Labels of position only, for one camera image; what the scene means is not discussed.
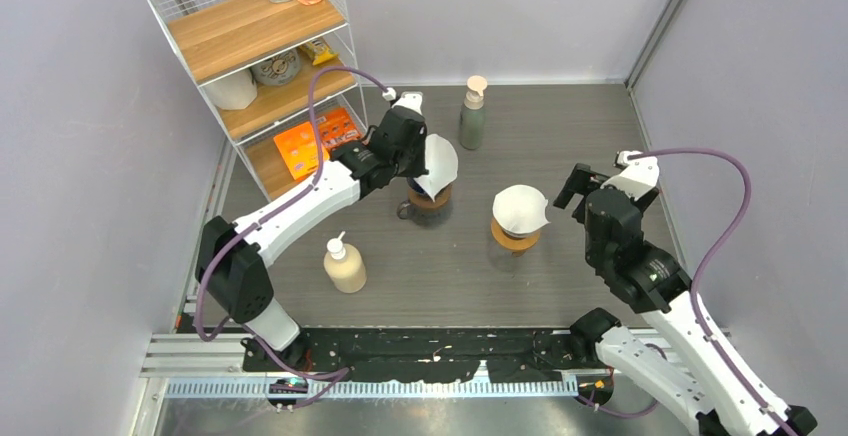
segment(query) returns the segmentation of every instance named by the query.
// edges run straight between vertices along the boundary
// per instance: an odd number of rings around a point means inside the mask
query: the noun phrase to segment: soap dispenser
[[[486,108],[483,107],[483,91],[489,85],[483,76],[471,76],[466,83],[468,92],[459,113],[459,144],[465,149],[477,149],[483,144],[483,125],[486,123]]]
[[[355,293],[365,286],[365,264],[362,255],[352,244],[342,242],[345,232],[327,242],[324,270],[343,293]]]

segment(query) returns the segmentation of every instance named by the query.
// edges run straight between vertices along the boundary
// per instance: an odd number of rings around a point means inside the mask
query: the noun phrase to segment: green bottle
[[[477,149],[483,144],[483,126],[486,124],[483,91],[489,83],[483,76],[471,76],[466,85],[468,92],[459,112],[459,144],[465,149]]]

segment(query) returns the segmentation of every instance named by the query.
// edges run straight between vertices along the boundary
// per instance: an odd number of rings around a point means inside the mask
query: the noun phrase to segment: wooden shelf board
[[[325,67],[341,65],[341,62],[335,59],[320,66],[312,66],[304,54],[301,54],[300,57],[300,72],[293,80],[282,86],[260,84],[259,94],[250,103],[250,106],[234,111],[220,111],[221,120],[231,138],[239,140],[282,117],[305,108],[309,99],[307,93],[312,76]],[[320,101],[355,84],[356,80],[353,75],[347,71],[326,73],[321,76],[321,79],[315,85],[315,101]]]
[[[279,198],[286,191],[297,186],[298,181],[292,178],[289,168],[286,167],[286,162],[283,161],[280,151],[274,144],[273,138],[268,138],[246,148],[245,153],[247,153],[250,162],[253,163],[253,169],[272,200]]]
[[[168,23],[197,84],[344,24],[327,1],[229,0]]]

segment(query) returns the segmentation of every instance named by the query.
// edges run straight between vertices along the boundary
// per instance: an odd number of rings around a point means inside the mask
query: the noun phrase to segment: orange box
[[[353,119],[344,108],[322,113],[317,118],[321,141],[327,149],[335,149],[342,143],[362,137]]]
[[[295,181],[304,179],[318,169],[318,151],[309,121],[274,136],[274,144]],[[321,151],[325,161],[330,159],[326,148],[322,147]]]

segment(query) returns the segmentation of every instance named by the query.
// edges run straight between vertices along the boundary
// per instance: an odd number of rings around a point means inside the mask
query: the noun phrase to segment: white wall
[[[359,66],[388,83],[622,81],[667,0],[348,0]]]
[[[687,0],[636,87],[654,148],[712,146],[753,178],[748,217],[703,288],[788,402],[845,434],[848,0]],[[726,164],[661,161],[693,269],[742,194]]]
[[[145,0],[0,7],[0,433],[117,435],[222,134]]]

